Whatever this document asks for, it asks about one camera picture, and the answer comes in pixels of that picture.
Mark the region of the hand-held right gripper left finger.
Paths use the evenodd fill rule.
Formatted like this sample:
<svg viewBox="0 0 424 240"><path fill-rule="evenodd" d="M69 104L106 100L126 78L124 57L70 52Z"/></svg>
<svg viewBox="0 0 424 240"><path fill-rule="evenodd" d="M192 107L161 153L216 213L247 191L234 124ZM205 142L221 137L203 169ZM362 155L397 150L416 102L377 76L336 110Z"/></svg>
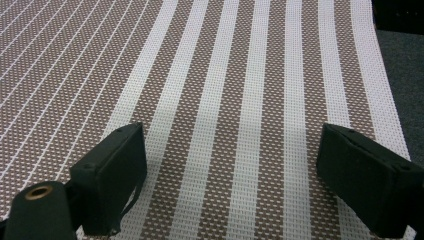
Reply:
<svg viewBox="0 0 424 240"><path fill-rule="evenodd" d="M73 226L89 236L114 236L137 202L147 176L142 123L112 131L70 168Z"/></svg>

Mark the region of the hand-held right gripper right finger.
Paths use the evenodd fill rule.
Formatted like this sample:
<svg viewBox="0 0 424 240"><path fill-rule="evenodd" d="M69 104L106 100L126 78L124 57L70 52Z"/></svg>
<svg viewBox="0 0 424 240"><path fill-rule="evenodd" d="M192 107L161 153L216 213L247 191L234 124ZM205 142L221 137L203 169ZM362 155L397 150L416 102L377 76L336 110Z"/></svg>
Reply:
<svg viewBox="0 0 424 240"><path fill-rule="evenodd" d="M317 174L381 238L424 238L424 168L365 135L325 123Z"/></svg>

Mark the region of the brown white striped woven mat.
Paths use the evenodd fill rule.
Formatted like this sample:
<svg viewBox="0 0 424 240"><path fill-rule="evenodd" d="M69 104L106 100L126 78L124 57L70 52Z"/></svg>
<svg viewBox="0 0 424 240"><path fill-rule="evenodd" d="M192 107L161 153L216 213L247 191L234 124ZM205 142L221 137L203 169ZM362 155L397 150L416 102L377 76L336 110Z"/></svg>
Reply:
<svg viewBox="0 0 424 240"><path fill-rule="evenodd" d="M317 177L321 128L407 154L372 0L0 0L0 220L132 122L120 240L373 240Z"/></svg>

